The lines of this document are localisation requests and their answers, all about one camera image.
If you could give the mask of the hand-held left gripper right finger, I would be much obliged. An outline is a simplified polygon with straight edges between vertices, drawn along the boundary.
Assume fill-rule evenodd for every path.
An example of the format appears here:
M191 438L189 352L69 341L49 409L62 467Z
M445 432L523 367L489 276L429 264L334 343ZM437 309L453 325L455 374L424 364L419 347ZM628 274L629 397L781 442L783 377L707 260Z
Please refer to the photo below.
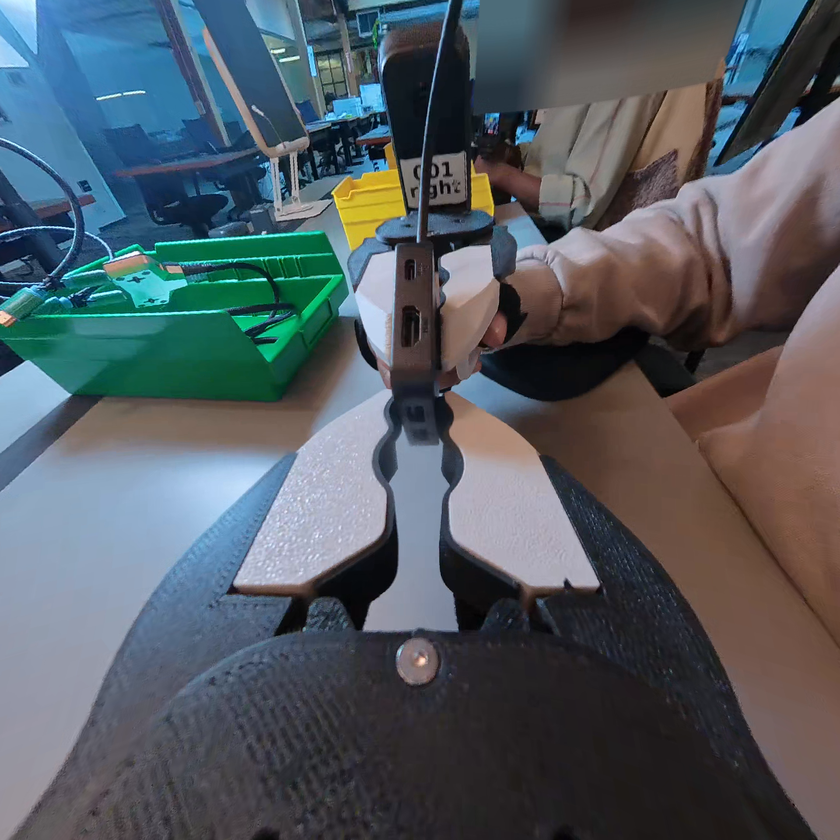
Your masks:
M464 397L445 397L460 477L447 500L455 547L520 596L596 592L600 581L538 451Z

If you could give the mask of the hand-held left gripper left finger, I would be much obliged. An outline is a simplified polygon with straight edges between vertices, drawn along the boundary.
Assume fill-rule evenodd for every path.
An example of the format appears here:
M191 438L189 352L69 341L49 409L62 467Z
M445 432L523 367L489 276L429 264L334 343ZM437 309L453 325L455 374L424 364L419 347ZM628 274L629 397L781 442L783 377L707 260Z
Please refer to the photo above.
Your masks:
M392 431L379 391L296 453L235 578L246 595L314 596L385 536L388 494L375 456Z

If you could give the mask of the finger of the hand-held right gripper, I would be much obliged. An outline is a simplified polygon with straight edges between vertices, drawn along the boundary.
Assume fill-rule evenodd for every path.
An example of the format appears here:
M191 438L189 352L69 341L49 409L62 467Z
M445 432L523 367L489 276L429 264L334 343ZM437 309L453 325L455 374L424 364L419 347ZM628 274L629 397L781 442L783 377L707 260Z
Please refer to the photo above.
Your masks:
M496 278L490 245L472 245L444 255L440 269L446 280L439 310L439 365L437 380L469 377L481 353L500 348L505 333L499 315L500 282Z
M392 362L395 282L396 252L386 251L368 258L355 288L366 339L383 363Z

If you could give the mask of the black USB hub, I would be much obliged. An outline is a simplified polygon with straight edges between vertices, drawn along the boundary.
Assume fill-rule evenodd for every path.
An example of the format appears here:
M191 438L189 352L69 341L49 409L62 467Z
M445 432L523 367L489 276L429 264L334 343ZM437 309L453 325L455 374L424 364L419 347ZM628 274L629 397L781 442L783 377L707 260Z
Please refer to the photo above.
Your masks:
M440 81L448 55L455 47L462 6L461 1L447 4L429 86L415 241L395 247L391 385L402 430L410 445L437 445L440 438L435 414L440 364L438 281L434 245L427 235L429 187L440 110Z

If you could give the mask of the green plastic bin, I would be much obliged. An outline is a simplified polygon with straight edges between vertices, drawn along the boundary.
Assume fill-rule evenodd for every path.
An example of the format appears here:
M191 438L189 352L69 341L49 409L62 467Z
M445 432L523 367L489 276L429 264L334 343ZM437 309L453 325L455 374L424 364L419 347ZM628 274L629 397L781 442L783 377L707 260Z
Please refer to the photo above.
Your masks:
M106 277L100 259L59 283L22 286L2 296L2 341L68 393L220 401L279 400L339 316L348 295L326 233L296 231L171 241L152 250L161 262L243 260L268 269L298 316L255 345L245 330L267 318L232 317L229 308L271 303L268 284L244 271L199 278L162 306L136 308Z

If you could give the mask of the black cable with white plug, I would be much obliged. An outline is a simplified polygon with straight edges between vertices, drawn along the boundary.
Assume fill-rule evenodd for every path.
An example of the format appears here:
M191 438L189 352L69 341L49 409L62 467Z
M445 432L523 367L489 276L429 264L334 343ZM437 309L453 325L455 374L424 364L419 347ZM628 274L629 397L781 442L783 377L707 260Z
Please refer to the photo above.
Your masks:
M298 309L281 297L278 280L268 269L253 262L229 260L179 264L161 262L136 251L110 259L102 270L113 285L128 295L136 308L165 305L170 302L174 290L184 288L199 278L216 280L225 272L248 272L268 284L271 303L229 308L227 313L232 317L268 315L262 322L245 330L245 336L255 345L275 343L277 338L268 336L268 331L298 316Z

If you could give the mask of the person's right forearm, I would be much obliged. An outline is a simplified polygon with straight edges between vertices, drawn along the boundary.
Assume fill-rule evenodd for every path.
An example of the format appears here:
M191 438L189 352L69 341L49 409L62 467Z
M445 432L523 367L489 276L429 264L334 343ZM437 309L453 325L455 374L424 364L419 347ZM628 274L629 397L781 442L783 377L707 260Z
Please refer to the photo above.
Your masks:
M680 350L794 327L838 301L839 104L738 170L685 185L602 232L520 250L507 346L595 343L625 328Z

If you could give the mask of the yellow plastic bin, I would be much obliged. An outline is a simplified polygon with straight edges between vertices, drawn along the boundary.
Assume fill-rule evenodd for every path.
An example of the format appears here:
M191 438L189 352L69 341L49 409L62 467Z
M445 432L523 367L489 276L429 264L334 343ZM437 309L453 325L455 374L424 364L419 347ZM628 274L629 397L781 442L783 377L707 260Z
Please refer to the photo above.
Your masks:
M470 189L466 189L466 154L435 154L429 186L427 234L434 233L434 215L458 209L469 198L470 210L495 215L488 175L470 168ZM417 210L421 160L408 159L396 168L366 173L359 179L344 178L332 190L332 198L350 250L361 247L367 238L375 238L384 223Z

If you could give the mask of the black mesh wrist rest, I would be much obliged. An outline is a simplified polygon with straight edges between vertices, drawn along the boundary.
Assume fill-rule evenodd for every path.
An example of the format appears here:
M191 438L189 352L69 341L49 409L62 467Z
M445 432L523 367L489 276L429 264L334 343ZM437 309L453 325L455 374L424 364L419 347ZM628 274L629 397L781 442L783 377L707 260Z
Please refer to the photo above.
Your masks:
M694 375L666 347L627 328L597 343L565 346L520 344L482 356L487 379L528 399L555 403L585 395L634 362L660 397L697 383Z

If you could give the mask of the black board on wooden stand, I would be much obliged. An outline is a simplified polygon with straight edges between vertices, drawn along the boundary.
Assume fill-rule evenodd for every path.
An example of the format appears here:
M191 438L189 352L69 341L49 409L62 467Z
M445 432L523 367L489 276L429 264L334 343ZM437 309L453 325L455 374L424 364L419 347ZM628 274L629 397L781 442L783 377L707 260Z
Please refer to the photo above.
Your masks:
M269 162L272 202L249 211L256 234L320 215L330 200L303 202L299 155L310 151L310 135L246 3L195 1L210 57L257 149Z

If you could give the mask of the black office chair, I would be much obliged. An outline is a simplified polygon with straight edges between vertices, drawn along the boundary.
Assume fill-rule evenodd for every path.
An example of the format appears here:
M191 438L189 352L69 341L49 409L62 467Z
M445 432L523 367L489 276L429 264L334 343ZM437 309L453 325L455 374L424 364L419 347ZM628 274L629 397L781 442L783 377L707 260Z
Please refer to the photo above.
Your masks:
M146 203L150 219L158 226L179 226L187 228L195 238L209 238L216 227L214 217L228 205L228 197L222 193L174 196L174 200L162 199Z

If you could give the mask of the background office desk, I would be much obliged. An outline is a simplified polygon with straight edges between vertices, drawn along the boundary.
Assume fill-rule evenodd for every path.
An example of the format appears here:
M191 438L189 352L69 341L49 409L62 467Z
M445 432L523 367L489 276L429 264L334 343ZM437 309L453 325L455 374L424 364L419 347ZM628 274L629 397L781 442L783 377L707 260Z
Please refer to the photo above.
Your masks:
M259 183L265 176L262 165L267 158L256 148L198 154L172 161L123 166L113 175L124 179L148 178L157 175L179 175L189 178L194 186L212 183L230 195L237 214L268 202Z

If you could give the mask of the person's beige sweater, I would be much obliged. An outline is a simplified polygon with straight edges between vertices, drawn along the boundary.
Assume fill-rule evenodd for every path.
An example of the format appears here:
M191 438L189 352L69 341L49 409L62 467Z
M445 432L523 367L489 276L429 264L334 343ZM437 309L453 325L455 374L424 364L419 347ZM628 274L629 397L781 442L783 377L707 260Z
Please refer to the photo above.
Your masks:
M839 271L784 344L665 400L839 641Z

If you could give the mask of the dark glossy panel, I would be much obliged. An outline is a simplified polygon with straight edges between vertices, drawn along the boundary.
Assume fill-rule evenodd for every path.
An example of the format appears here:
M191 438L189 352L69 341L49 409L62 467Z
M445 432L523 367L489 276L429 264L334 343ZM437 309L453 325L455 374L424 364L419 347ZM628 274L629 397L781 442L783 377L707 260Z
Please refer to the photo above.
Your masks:
M766 146L803 99L825 106L834 81L829 70L838 70L838 36L838 2L806 2L714 166Z

